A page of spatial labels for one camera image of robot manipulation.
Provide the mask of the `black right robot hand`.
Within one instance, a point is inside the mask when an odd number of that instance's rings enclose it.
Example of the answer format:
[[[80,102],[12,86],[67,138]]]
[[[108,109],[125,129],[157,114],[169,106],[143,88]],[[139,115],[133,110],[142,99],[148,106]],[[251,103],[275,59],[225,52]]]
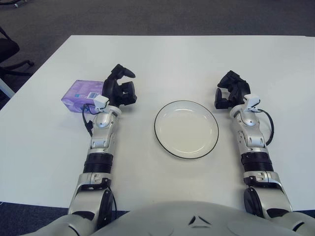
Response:
[[[227,99],[222,97],[221,89],[227,89],[229,92]],[[250,93],[251,90],[249,84],[241,79],[237,73],[230,70],[218,83],[215,95],[215,108],[228,109],[244,104],[244,96]]]

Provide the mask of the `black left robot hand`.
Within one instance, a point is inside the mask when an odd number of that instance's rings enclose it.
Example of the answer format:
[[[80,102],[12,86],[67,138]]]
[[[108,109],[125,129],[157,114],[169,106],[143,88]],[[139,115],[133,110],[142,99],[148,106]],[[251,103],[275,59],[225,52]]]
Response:
[[[108,78],[104,81],[102,96],[109,99],[109,105],[119,108],[121,105],[134,104],[137,100],[134,83],[132,81],[118,84],[118,80],[123,76],[135,78],[135,74],[129,69],[117,64]]]

